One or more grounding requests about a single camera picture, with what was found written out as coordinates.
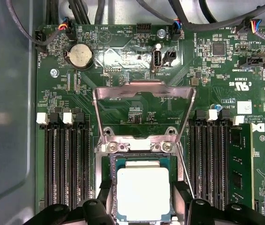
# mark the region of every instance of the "blue wire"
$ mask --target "blue wire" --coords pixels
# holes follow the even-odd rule
[[[178,26],[178,29],[180,30],[180,23],[179,23],[178,21],[174,21],[174,23],[176,23],[176,24],[177,24],[177,26]]]
[[[262,21],[259,20],[259,21],[257,22],[256,27],[255,27],[255,31],[258,31],[258,26],[259,26],[260,22],[262,22]]]

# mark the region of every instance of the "yellow wire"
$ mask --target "yellow wire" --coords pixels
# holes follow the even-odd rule
[[[58,26],[58,29],[60,30],[62,27],[68,27],[66,24],[62,23],[61,25]]]
[[[253,20],[250,20],[250,22],[251,22],[252,33],[255,33],[255,27],[253,25]]]

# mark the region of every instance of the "logo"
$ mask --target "logo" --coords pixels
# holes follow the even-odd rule
[[[252,85],[251,82],[229,82],[229,86],[235,86],[237,91],[249,91],[249,87]]]

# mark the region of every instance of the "screw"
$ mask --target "screw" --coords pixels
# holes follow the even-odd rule
[[[56,78],[59,75],[59,71],[57,69],[51,69],[50,70],[50,75],[51,75],[51,77]]]
[[[202,200],[197,200],[196,203],[197,203],[198,205],[204,205],[204,204],[205,204],[205,202],[202,201]]]
[[[169,152],[172,150],[172,144],[170,142],[165,142],[163,145],[162,145],[162,149],[166,152]]]
[[[118,150],[118,145],[117,145],[117,143],[115,143],[115,142],[111,142],[111,143],[108,144],[107,149],[108,149],[110,152],[115,152],[115,151]]]
[[[160,39],[163,39],[165,38],[167,35],[166,31],[164,29],[160,29],[157,31],[157,36],[160,38]]]
[[[233,208],[234,210],[238,210],[240,211],[242,208],[238,205],[232,205],[231,208]]]

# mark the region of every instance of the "capacitor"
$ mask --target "capacitor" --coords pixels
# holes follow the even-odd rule
[[[216,109],[217,112],[220,112],[223,109],[223,106],[219,105],[219,104],[212,104],[211,109]]]

